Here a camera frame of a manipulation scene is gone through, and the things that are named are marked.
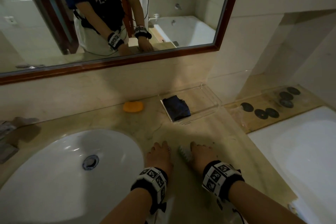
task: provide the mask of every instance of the mirror frame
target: mirror frame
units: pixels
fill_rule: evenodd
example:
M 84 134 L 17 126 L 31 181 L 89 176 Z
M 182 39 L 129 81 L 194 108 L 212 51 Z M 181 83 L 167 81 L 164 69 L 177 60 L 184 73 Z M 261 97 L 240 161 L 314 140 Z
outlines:
M 197 45 L 196 47 L 184 47 L 177 49 L 148 52 L 145 54 L 135 54 L 132 56 L 112 57 L 91 61 L 83 61 L 78 63 L 55 65 L 30 70 L 27 69 L 27 70 L 7 72 L 0 74 L 0 85 L 16 82 L 25 82 L 30 80 L 37 80 L 42 78 L 49 78 L 73 73 L 81 73 L 90 70 L 104 69 L 115 66 L 124 66 L 140 62 L 169 59 L 186 55 L 219 51 L 224 38 L 226 28 L 229 24 L 229 20 L 231 17 L 235 1 L 236 0 L 225 0 L 221 13 L 221 18 L 218 22 L 215 39 L 212 44 Z

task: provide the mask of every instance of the white oval sink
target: white oval sink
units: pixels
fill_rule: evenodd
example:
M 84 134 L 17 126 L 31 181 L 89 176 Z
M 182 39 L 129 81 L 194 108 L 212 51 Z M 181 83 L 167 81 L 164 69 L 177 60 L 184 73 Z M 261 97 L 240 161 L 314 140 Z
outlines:
M 2 187 L 0 223 L 99 223 L 143 167 L 140 148 L 122 133 L 96 129 L 66 136 L 28 159 Z

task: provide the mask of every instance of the marble countertop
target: marble countertop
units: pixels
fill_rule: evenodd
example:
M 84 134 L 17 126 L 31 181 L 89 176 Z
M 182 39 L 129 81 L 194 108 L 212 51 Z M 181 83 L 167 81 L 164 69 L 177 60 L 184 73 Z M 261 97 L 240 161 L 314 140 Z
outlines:
M 287 206 L 296 195 L 275 171 L 225 108 L 187 125 L 173 124 L 158 97 L 143 100 L 140 113 L 125 113 L 122 105 L 50 120 L 22 127 L 7 136 L 19 152 L 0 165 L 0 187 L 28 158 L 50 143 L 73 133 L 95 128 L 111 129 L 133 138 L 148 152 L 154 142 L 166 140 L 172 149 L 173 177 L 167 198 L 173 199 L 171 223 L 223 223 L 225 213 L 201 187 L 201 180 L 189 170 L 177 153 L 179 145 L 191 141 L 211 145 L 219 159 L 241 169 L 248 184 Z

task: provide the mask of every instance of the electrical socket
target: electrical socket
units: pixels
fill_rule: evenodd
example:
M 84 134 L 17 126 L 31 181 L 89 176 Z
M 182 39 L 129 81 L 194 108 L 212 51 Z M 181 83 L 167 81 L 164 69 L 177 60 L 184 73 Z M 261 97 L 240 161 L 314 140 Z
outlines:
M 6 22 L 10 25 L 17 25 L 18 24 L 13 16 L 5 16 L 4 18 L 5 18 Z

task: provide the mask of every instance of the black disc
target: black disc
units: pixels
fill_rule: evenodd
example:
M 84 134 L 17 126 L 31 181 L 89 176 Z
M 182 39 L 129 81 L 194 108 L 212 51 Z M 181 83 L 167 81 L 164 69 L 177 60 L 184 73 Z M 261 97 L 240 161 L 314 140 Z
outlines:
M 292 101 L 289 100 L 285 100 L 285 99 L 280 99 L 280 105 L 287 107 L 287 108 L 293 108 L 294 104 L 292 103 Z
M 244 102 L 244 103 L 241 103 L 240 105 L 243 107 L 243 110 L 245 112 L 253 112 L 253 110 L 254 110 L 254 107 L 249 103 Z
M 264 110 L 261 110 L 261 109 L 256 109 L 254 111 L 254 114 L 260 118 L 260 119 L 263 119 L 263 120 L 266 120 L 268 118 L 268 114 L 264 111 Z
M 284 100 L 293 100 L 294 97 L 292 94 L 286 92 L 286 91 L 282 91 L 279 93 L 280 98 L 284 99 Z
M 294 87 L 288 87 L 287 91 L 290 94 L 293 94 L 293 95 L 300 95 L 301 94 L 301 92 L 297 88 L 294 88 Z
M 272 118 L 279 118 L 279 113 L 273 108 L 266 108 L 265 112 Z

